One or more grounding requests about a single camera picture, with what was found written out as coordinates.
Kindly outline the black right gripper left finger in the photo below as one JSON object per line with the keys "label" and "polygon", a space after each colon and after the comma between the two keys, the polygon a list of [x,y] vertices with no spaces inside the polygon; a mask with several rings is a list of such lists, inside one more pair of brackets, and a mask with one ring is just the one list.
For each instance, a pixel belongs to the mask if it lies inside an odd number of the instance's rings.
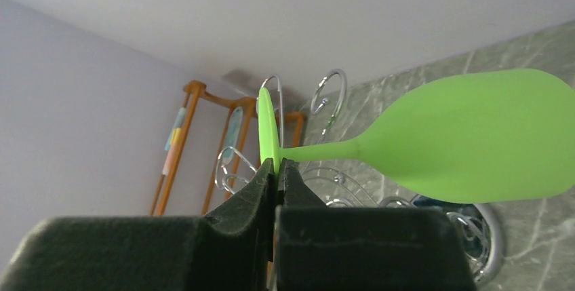
{"label": "black right gripper left finger", "polygon": [[59,217],[22,240],[2,290],[264,290],[275,173],[204,216]]}

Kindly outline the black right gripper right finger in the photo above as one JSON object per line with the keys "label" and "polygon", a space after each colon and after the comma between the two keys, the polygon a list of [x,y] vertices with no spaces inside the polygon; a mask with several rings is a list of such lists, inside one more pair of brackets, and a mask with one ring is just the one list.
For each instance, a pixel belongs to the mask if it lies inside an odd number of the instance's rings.
{"label": "black right gripper right finger", "polygon": [[283,160],[279,290],[475,290],[448,217],[419,208],[331,208]]}

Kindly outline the green plastic wine glass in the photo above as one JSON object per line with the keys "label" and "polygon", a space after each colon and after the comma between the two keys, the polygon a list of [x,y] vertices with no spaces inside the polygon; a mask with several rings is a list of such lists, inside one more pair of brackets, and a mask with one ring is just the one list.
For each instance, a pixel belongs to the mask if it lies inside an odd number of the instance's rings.
{"label": "green plastic wine glass", "polygon": [[536,69],[468,73],[398,98],[360,135],[283,148],[271,96],[258,95],[260,158],[354,159],[452,203],[553,197],[574,186],[574,89]]}

